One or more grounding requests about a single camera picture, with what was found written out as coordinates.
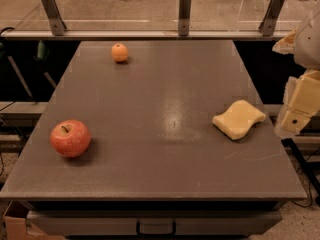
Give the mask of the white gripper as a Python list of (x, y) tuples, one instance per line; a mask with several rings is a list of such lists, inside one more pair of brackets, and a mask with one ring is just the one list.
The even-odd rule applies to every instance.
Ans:
[(297, 64), (315, 69), (306, 70), (299, 78), (290, 76), (286, 83), (275, 133), (281, 139), (292, 138), (320, 111), (320, 7), (314, 7), (298, 29), (277, 41), (272, 51), (293, 53)]

